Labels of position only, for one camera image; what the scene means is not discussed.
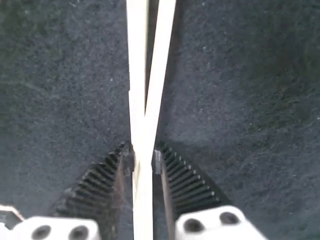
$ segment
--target gray carpet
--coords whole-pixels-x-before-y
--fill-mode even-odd
[[[126,5],[2,0],[0,22],[0,203],[43,215],[130,138]],[[166,76],[158,138],[270,239],[320,239],[320,1],[178,0]]]

